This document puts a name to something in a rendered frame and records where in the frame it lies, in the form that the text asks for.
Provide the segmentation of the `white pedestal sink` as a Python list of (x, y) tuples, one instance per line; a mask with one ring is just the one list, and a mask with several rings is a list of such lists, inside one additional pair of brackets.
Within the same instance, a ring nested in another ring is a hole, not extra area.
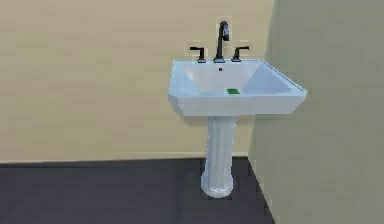
[[(229, 88), (238, 89), (240, 94), (228, 94)], [(208, 119), (202, 191), (213, 198), (231, 194), (234, 133), (239, 117), (291, 114), (306, 96), (305, 88), (262, 59), (173, 61), (169, 103), (183, 118)]]

